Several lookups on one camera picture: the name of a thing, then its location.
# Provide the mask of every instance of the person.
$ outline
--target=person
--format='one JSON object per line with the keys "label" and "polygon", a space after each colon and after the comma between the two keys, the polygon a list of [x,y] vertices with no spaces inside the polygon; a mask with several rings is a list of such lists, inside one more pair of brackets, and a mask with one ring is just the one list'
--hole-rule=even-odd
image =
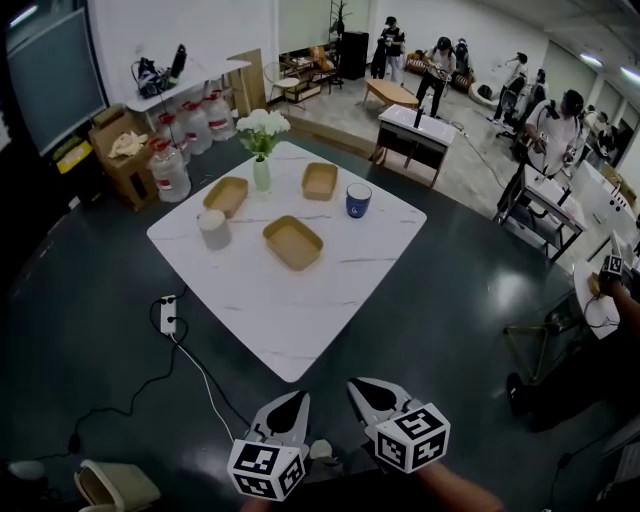
{"label": "person", "polygon": [[471,57],[469,56],[469,47],[467,46],[467,40],[464,38],[458,39],[458,44],[455,47],[454,53],[456,55],[456,70],[451,76],[452,80],[456,79],[456,76],[467,76],[473,74],[473,65],[471,64]]}
{"label": "person", "polygon": [[451,39],[448,37],[438,39],[436,46],[431,48],[425,57],[429,59],[430,65],[427,66],[427,70],[422,77],[416,97],[418,98],[418,105],[421,107],[422,100],[427,94],[427,89],[433,87],[435,93],[433,95],[433,102],[431,103],[431,117],[436,117],[438,106],[440,105],[440,98],[446,85],[437,68],[445,75],[451,75],[456,70],[457,61],[456,55],[453,52],[453,46],[451,45]]}
{"label": "person", "polygon": [[501,122],[502,122],[501,121],[501,118],[502,118],[502,96],[504,95],[505,92],[507,92],[507,89],[509,89],[509,86],[519,76],[524,76],[525,81],[527,80],[527,77],[529,75],[529,68],[527,68],[528,60],[529,60],[529,57],[527,57],[526,54],[518,52],[518,56],[515,59],[511,59],[511,60],[508,60],[507,62],[505,62],[505,65],[509,64],[510,62],[514,62],[514,61],[517,62],[517,64],[513,68],[513,71],[511,73],[511,75],[509,76],[509,78],[507,79],[507,81],[504,83],[504,86],[502,87],[502,91],[500,91],[500,100],[498,101],[498,108],[496,108],[496,113],[493,116],[493,120],[491,121],[493,124],[501,124]]}
{"label": "person", "polygon": [[539,69],[536,80],[531,84],[529,103],[536,107],[538,103],[549,99],[549,84],[547,83],[547,73],[544,69]]}
{"label": "person", "polygon": [[440,462],[433,462],[412,475],[367,471],[324,482],[303,484],[283,503],[252,499],[242,512],[280,510],[329,510],[336,503],[357,503],[360,510],[404,510],[421,503],[420,509],[448,512],[502,512],[495,495],[465,480]]}
{"label": "person", "polygon": [[640,304],[619,280],[601,280],[600,291],[613,298],[618,310],[616,331],[568,356],[538,385],[524,385],[515,373],[507,377],[511,411],[531,415],[534,431],[551,429],[601,400],[637,404]]}
{"label": "person", "polygon": [[397,82],[402,68],[402,45],[404,44],[404,31],[398,27],[398,20],[389,16],[382,31],[381,39],[387,47],[387,62],[391,66],[391,81]]}
{"label": "person", "polygon": [[371,61],[371,76],[382,80],[387,70],[387,44],[384,37],[378,38],[378,47]]}
{"label": "person", "polygon": [[[533,167],[542,174],[560,170],[563,160],[569,158],[571,152],[577,147],[580,135],[577,116],[582,112],[583,105],[584,100],[580,93],[569,89],[564,93],[559,113],[556,112],[553,100],[541,101],[533,109],[524,127],[525,134],[531,140],[531,146],[498,201],[498,211],[520,183],[525,165]],[[521,204],[527,206],[529,201],[521,199]]]}

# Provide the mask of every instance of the power strip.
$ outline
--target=power strip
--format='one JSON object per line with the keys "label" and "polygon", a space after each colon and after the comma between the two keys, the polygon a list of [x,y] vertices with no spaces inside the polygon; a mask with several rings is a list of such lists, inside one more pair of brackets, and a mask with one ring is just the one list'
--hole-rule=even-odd
{"label": "power strip", "polygon": [[175,334],[177,330],[176,313],[178,299],[175,295],[160,298],[160,332],[165,335]]}

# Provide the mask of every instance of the power cable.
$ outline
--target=power cable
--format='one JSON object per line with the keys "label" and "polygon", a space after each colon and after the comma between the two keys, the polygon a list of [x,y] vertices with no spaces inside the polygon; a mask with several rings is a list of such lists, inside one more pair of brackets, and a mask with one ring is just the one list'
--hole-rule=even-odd
{"label": "power cable", "polygon": [[471,149],[473,149],[476,154],[478,155],[478,157],[480,158],[480,160],[482,160],[482,162],[484,163],[485,166],[487,166],[487,168],[491,171],[491,174],[493,174],[493,178],[496,180],[496,183],[500,186],[500,188],[504,189],[506,188],[505,185],[503,185],[502,183],[500,183],[500,179],[498,178],[498,174],[496,173],[495,169],[493,167],[491,167],[491,165],[489,164],[489,162],[487,162],[485,160],[485,158],[482,156],[482,154],[480,153],[480,151],[478,151],[476,149],[476,147],[471,143],[471,141],[469,140],[469,135],[467,134],[467,132],[464,131],[464,125],[462,123],[459,123],[457,121],[450,121],[449,124],[451,126],[453,126],[456,130],[458,130],[460,132],[460,134],[464,137],[464,139],[467,141],[467,144],[469,144],[469,146],[471,147]]}
{"label": "power cable", "polygon": [[115,412],[116,414],[120,414],[121,416],[124,416],[126,418],[130,418],[131,416],[133,416],[136,398],[138,398],[138,396],[140,396],[140,394],[146,389],[146,387],[149,384],[153,383],[153,382],[158,382],[158,381],[161,381],[161,380],[168,379],[173,374],[173,369],[174,369],[174,365],[175,365],[176,349],[178,347],[180,347],[180,344],[184,341],[184,339],[187,337],[187,334],[189,333],[189,326],[187,325],[186,322],[184,322],[184,325],[185,325],[185,332],[184,332],[182,338],[180,340],[177,340],[175,342],[173,348],[171,349],[171,359],[170,359],[170,363],[169,363],[169,370],[163,375],[160,375],[158,377],[153,377],[153,378],[148,379],[145,382],[143,382],[142,385],[138,388],[138,390],[131,397],[131,400],[129,402],[128,410],[121,410],[121,409],[118,409],[116,407],[99,407],[99,408],[90,409],[89,412],[87,412],[86,414],[80,416],[76,420],[74,428],[73,428],[73,433],[69,437],[69,442],[67,443],[67,452],[66,453],[54,453],[54,454],[49,454],[49,455],[41,455],[39,457],[35,457],[33,460],[42,461],[42,460],[45,460],[45,459],[52,459],[52,458],[58,458],[58,457],[62,458],[62,457],[68,457],[69,455],[72,455],[72,454],[79,453],[80,450],[82,449],[82,439],[80,437],[80,426],[82,425],[82,423],[84,421],[88,420],[94,414],[105,413],[105,412]]}
{"label": "power cable", "polygon": [[[156,304],[160,304],[160,300],[156,300],[151,304],[151,307],[149,308],[149,321],[151,322],[151,325],[153,326],[153,328],[160,334],[162,334],[162,336],[165,336],[165,334],[158,328],[158,326],[155,324],[155,322],[153,321],[153,307]],[[176,317],[177,320],[181,320],[182,322],[184,322],[184,320],[182,320],[179,317]],[[213,375],[211,375],[211,372],[207,369],[207,367],[202,364],[202,361],[200,361],[198,359],[198,357],[192,352],[190,351],[188,348],[182,346],[182,349],[185,353],[189,354],[190,357],[193,358],[194,361],[196,361],[198,363],[198,365],[200,366],[200,368],[202,368],[204,370],[204,372],[207,374],[207,377],[209,377],[211,379],[211,381],[213,382],[213,384],[216,386],[216,389],[218,390],[218,393],[220,394],[220,397],[222,398],[222,400],[224,400],[224,403],[227,404],[227,407],[229,407],[229,409],[231,409],[231,411],[233,411],[233,413],[240,419],[240,421],[242,421],[242,423],[245,424],[245,426],[247,426],[248,428],[251,427],[251,424],[245,419],[244,416],[242,416],[242,414],[240,414],[238,412],[238,410],[231,405],[231,402],[229,401],[229,399],[227,398],[227,396],[224,394],[224,391],[222,390],[222,388],[220,387],[220,385],[218,384],[218,381],[213,377]]]}
{"label": "power cable", "polygon": [[[188,289],[187,285],[185,285],[184,289],[182,290],[182,293],[180,295],[177,295],[175,298],[178,299],[178,298],[184,297],[184,295],[187,292],[187,289]],[[160,303],[161,303],[161,299],[158,299],[158,300],[154,301],[153,303],[151,303],[151,306],[149,307],[149,321],[151,322],[151,325],[153,326],[153,328],[156,331],[158,331],[161,334],[163,334],[158,329],[158,327],[155,325],[155,322],[153,321],[153,316],[152,316],[154,306],[156,304],[160,304]],[[163,375],[160,375],[158,377],[153,377],[153,378],[148,379],[145,382],[143,382],[142,385],[138,388],[138,390],[131,397],[131,400],[129,402],[129,407],[128,407],[127,410],[118,409],[116,407],[98,407],[98,408],[92,408],[86,414],[80,416],[75,421],[73,433],[69,437],[69,441],[67,443],[67,451],[66,452],[51,453],[51,454],[41,455],[41,456],[38,456],[38,457],[34,457],[31,460],[42,461],[42,460],[46,460],[46,459],[64,458],[64,457],[68,457],[69,455],[73,455],[73,454],[79,453],[81,451],[81,449],[82,449],[82,439],[80,437],[80,426],[82,425],[82,423],[84,423],[86,420],[88,420],[94,414],[100,414],[100,413],[106,413],[106,412],[114,412],[114,413],[120,414],[121,416],[124,416],[126,418],[130,418],[131,416],[133,416],[133,413],[135,412],[136,399],[147,388],[147,386],[149,386],[153,382],[159,382],[161,380],[168,379],[173,374],[173,370],[174,370],[174,366],[175,366],[175,355],[176,355],[176,352],[177,352],[176,349],[178,349],[178,348],[200,370],[200,372],[203,374],[203,376],[206,375],[213,381],[213,383],[215,384],[216,388],[218,389],[218,392],[220,393],[220,396],[222,397],[224,402],[227,404],[227,406],[234,412],[234,414],[236,416],[238,416],[238,418],[247,427],[249,427],[250,426],[249,422],[231,405],[231,403],[229,402],[228,398],[226,397],[226,395],[222,391],[222,388],[220,387],[218,382],[213,378],[213,376],[211,375],[209,370],[198,360],[198,358],[193,353],[191,353],[188,349],[186,349],[186,348],[184,348],[182,346],[182,343],[184,342],[184,340],[187,337],[187,334],[189,333],[189,324],[187,323],[187,321],[184,320],[183,318],[180,318],[180,317],[175,317],[175,321],[179,321],[184,325],[184,334],[182,335],[182,337],[180,339],[176,339],[175,336],[173,336],[173,335],[171,336],[171,340],[173,341],[173,347],[171,349],[171,358],[170,358],[170,363],[169,363],[169,370],[166,373],[164,373]],[[220,420],[223,422],[223,424],[224,424],[224,426],[225,426],[225,428],[227,430],[227,433],[229,434],[229,437],[230,437],[231,441],[233,442],[233,436],[231,435],[231,431],[229,430],[229,427],[226,424],[226,422],[224,421],[224,419],[222,418],[222,416],[219,414],[219,412],[218,412],[218,410],[217,410],[217,408],[216,408],[216,406],[215,406],[215,404],[213,402],[213,395],[212,395],[211,390],[209,388],[209,382],[207,381],[206,377],[205,377],[205,384],[207,386],[207,392],[209,393],[209,399],[211,401],[211,405],[213,406],[213,409],[216,412],[216,414],[218,415],[218,417],[220,418]]]}
{"label": "power cable", "polygon": [[582,446],[581,448],[579,448],[575,452],[565,453],[562,457],[560,457],[560,459],[558,460],[558,463],[556,464],[555,477],[553,478],[553,481],[551,482],[551,488],[549,489],[549,506],[548,506],[548,508],[550,510],[554,510],[554,508],[553,508],[554,507],[554,505],[553,505],[554,491],[555,491],[556,483],[558,482],[558,478],[560,476],[560,472],[562,470],[564,470],[569,464],[571,464],[571,461],[573,460],[573,458],[576,455],[582,453],[583,451],[585,451],[588,448],[591,448],[598,441],[602,441],[605,437],[610,436],[611,434],[613,434],[614,432],[617,432],[618,430],[620,430],[620,425],[618,425],[615,428],[612,428],[610,430],[607,430],[604,434],[602,434],[601,436],[596,437],[593,441],[588,442],[587,444],[585,444],[584,446]]}
{"label": "power cable", "polygon": [[229,425],[227,425],[227,422],[224,421],[224,418],[220,415],[220,413],[218,412],[218,409],[216,408],[216,404],[213,402],[213,396],[211,395],[211,388],[209,388],[209,381],[207,380],[207,374],[204,373],[204,370],[202,369],[202,367],[198,363],[195,362],[195,360],[189,355],[189,353],[184,348],[182,348],[180,346],[180,344],[176,341],[176,339],[173,336],[173,334],[171,334],[169,337],[176,344],[176,346],[180,350],[182,350],[184,355],[187,356],[191,360],[191,362],[195,365],[195,367],[198,370],[200,370],[200,373],[202,373],[202,378],[204,379],[204,384],[205,384],[205,386],[207,386],[207,393],[209,394],[209,401],[211,402],[211,407],[213,407],[213,410],[216,413],[216,416],[218,416],[218,418],[220,419],[220,421],[224,425],[224,428],[227,429],[227,434],[229,434],[229,439],[231,440],[231,444],[233,444],[235,442],[235,439],[234,439],[233,435],[231,435],[231,431],[229,430]]}

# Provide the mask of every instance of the flower vase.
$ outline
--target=flower vase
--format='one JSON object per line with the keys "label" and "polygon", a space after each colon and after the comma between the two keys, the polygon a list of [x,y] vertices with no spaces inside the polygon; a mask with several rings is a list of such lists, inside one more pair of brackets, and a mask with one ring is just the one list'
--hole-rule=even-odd
{"label": "flower vase", "polygon": [[253,161],[253,180],[260,192],[267,192],[271,188],[271,173],[266,158],[260,160],[259,157],[256,157]]}

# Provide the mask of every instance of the white cup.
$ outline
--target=white cup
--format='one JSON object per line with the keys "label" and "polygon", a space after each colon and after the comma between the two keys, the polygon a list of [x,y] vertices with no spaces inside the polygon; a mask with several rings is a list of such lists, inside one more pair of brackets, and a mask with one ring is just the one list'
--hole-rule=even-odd
{"label": "white cup", "polygon": [[198,215],[198,227],[204,243],[212,251],[217,251],[231,242],[229,224],[220,210],[207,210]]}

